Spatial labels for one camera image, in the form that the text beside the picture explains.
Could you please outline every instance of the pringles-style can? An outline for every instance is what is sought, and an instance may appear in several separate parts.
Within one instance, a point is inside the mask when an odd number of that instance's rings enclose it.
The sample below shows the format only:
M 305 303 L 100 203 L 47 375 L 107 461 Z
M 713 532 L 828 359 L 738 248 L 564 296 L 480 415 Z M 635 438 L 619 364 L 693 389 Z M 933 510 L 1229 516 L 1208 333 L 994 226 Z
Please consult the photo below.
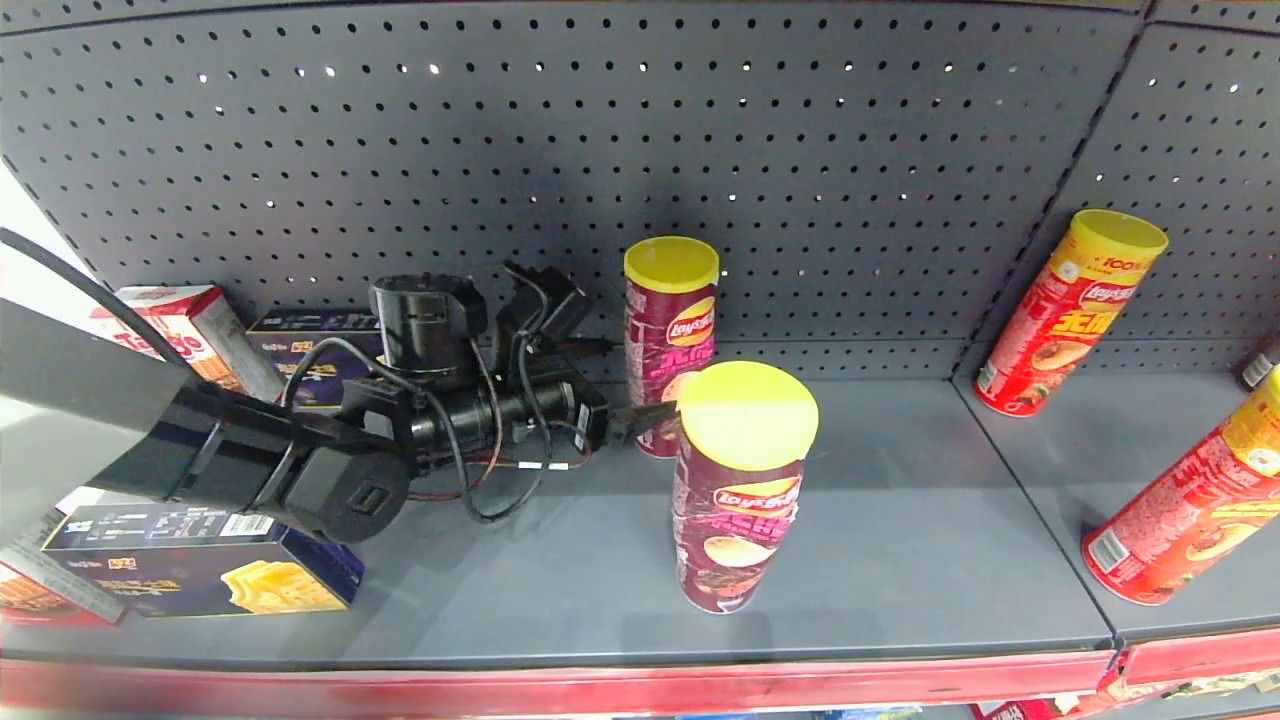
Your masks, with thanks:
M 708 612 L 741 610 L 795 521 L 818 402 L 787 373 L 719 363 L 680 396 L 671 512 L 680 588 Z
M 1039 411 L 1167 246 L 1147 220 L 1111 210 L 1076 213 L 978 373 L 978 397 L 1015 418 Z
M 719 256 L 691 237 L 640 241 L 622 259 L 627 275 L 627 388 L 632 405 L 678 400 L 716 351 Z M 676 455 L 676 421 L 643 433 L 649 455 Z
M 1280 514 L 1280 374 L 1111 520 L 1084 564 L 1120 597 L 1161 605 Z

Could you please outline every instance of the blue snack box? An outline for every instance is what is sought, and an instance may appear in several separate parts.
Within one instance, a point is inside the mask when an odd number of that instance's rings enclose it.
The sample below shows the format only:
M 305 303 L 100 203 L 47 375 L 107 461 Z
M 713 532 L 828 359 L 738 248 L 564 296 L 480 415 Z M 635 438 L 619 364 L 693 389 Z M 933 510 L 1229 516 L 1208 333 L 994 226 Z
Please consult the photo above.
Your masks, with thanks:
M 881 705 L 873 707 L 846 707 L 810 714 L 813 720 L 908 720 L 923 711 L 919 705 Z
M 82 506 L 44 552 L 147 618 L 344 610 L 365 573 L 343 546 L 201 505 Z
M 383 355 L 378 315 L 367 310 L 303 310 L 279 307 L 262 315 L 246 333 L 250 346 L 275 365 L 284 378 L 293 374 L 311 346 L 326 337 L 340 337 L 370 357 Z M 342 380 L 367 374 L 365 365 L 334 348 L 307 372 L 298 388 L 300 407 L 338 407 Z

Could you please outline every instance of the gray metal shelf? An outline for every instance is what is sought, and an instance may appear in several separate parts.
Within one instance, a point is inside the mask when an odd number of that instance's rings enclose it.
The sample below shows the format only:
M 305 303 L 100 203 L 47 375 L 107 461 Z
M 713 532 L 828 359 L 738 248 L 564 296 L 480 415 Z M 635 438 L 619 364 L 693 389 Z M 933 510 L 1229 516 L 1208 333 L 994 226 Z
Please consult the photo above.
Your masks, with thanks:
M 452 503 L 406 510 L 357 548 L 369 573 L 347 612 L 13 629 L 5 655 L 449 669 L 1108 647 L 1106 623 L 952 386 L 810 387 L 823 424 L 799 520 L 733 616 L 680 594 L 671 464 L 618 448 L 553 474 L 511 524 L 480 528 Z
M 1128 642 L 1280 625 L 1280 525 L 1181 589 L 1166 605 L 1121 600 L 1083 569 L 1083 528 L 1105 521 L 1244 398 L 1225 374 L 1071 378 L 1033 419 L 998 415 L 959 387 L 1027 489 L 1103 615 Z

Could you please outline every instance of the product label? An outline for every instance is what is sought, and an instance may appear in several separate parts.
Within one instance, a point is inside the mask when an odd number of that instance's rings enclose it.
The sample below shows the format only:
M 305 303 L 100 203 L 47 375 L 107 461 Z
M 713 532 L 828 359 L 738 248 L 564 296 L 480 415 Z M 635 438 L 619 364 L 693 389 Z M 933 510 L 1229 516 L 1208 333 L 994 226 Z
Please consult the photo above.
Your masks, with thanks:
M 1262 378 L 1267 377 L 1271 368 L 1275 368 L 1275 364 L 1272 364 L 1266 355 L 1258 354 L 1258 356 L 1253 359 L 1253 363 L 1249 363 L 1249 366 L 1244 369 L 1244 373 L 1242 373 L 1244 375 L 1244 384 L 1249 387 L 1258 387 L 1258 383 L 1262 382 Z
M 1116 594 L 1160 605 L 1280 514 L 1280 409 L 1257 391 L 1085 538 Z
M 672 519 L 681 589 L 708 612 L 740 610 L 795 521 L 804 462 L 765 471 L 726 468 L 684 433 Z
M 627 282 L 627 388 L 632 405 L 680 398 L 684 383 L 716 352 L 716 286 L 669 295 Z M 676 455 L 676 421 L 643 433 L 650 455 Z
M 1133 297 L 1153 259 L 1115 258 L 1068 233 L 1023 296 L 979 374 L 978 397 L 1032 415 Z
M 291 340 L 293 336 L 303 336 L 307 340 Z M 383 338 L 378 333 L 370 332 L 262 332 L 250 331 L 248 341 L 259 355 L 269 360 L 279 373 L 279 378 L 288 378 L 297 369 L 298 361 L 311 350 L 321 337 L 337 336 L 347 340 L 356 347 L 364 350 L 370 357 L 384 361 Z M 300 407 L 337 407 L 342 405 L 343 380 L 360 378 L 369 373 L 365 364 L 346 352 L 332 352 L 323 356 L 320 363 L 311 365 L 307 374 L 302 377 L 294 405 Z
M 198 313 L 192 315 L 191 324 L 196 332 L 205 338 L 205 342 L 214 350 L 219 363 L 230 375 L 229 382 L 243 387 L 241 392 L 251 395 L 259 400 L 274 402 L 275 397 L 284 389 L 284 382 L 275 374 L 275 369 L 262 356 L 253 352 L 244 337 L 244 325 L 221 296 L 214 302 L 205 305 Z M 205 374 L 205 370 L 196 368 Z M 216 366 L 209 365 L 209 373 L 214 373 Z M 228 380 L 215 380 L 224 387 Z
M 271 518 L 173 503 L 81 507 L 44 551 L 148 618 L 343 609 L 362 566 L 339 552 Z
M 63 514 L 51 510 L 17 541 L 0 548 L 0 615 L 18 624 L 115 623 L 124 612 L 116 600 L 41 552 L 45 539 L 61 521 Z M 92 615 L 86 616 L 81 609 Z
M 169 345 L 173 346 L 173 348 L 177 350 L 178 354 L 182 355 L 183 359 L 186 360 L 197 360 L 201 357 L 209 357 L 210 355 L 214 354 L 214 351 L 210 350 L 209 346 L 206 346 L 204 341 L 201 341 L 198 337 L 165 334 L 164 338 L 169 341 Z M 142 340 L 142 336 L 137 336 L 131 332 L 123 332 L 113 334 L 111 340 L 123 345 L 124 347 L 128 347 L 129 350 L 142 352 L 143 355 L 150 355 L 156 360 L 160 359 L 160 354 L 156 352 L 155 348 L 152 348 L 150 345 L 147 345 L 147 342 Z

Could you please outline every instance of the pegboard panel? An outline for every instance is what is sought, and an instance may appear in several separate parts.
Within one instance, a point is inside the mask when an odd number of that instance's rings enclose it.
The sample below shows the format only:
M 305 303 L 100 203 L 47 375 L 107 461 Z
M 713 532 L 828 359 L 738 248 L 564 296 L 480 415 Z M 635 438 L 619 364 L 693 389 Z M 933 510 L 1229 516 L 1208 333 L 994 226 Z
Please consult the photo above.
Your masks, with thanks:
M 979 340 L 998 336 L 1082 208 L 1133 213 L 1170 237 L 1105 345 L 1271 332 L 1280 318 L 1277 101 L 1280 37 L 1147 28 Z
M 278 8 L 282 5 L 339 4 L 344 0 L 67 0 L 9 3 L 0 8 L 0 35 L 38 32 L 68 26 L 138 19 L 142 17 Z M 1001 0 L 1027 3 L 1027 0 Z M 1041 0 L 1050 5 L 1082 5 L 1135 13 L 1142 0 Z
M 5 161 L 113 286 L 256 314 L 557 263 L 617 336 L 623 249 L 723 254 L 726 341 L 964 338 L 1137 18 L 1025 5 L 426 4 L 4 45 Z
M 1258 3 L 1257 0 L 1216 0 L 1213 3 L 1160 0 L 1156 5 L 1153 18 L 1171 23 L 1280 35 L 1280 5 L 1276 3 Z
M 964 347 L 960 340 L 859 342 L 735 342 L 717 348 L 721 360 L 755 360 L 800 379 L 828 380 L 937 378 Z
M 276 0 L 274 4 L 301 0 Z M 105 23 L 200 10 L 244 6 L 236 0 L 26 0 L 0 5 L 0 33 L 33 32 L 86 23 Z
M 992 345 L 979 342 L 964 354 L 955 374 L 963 391 L 969 391 Z M 1233 373 L 1257 348 L 1256 340 L 1107 340 L 1084 357 L 1075 373 Z

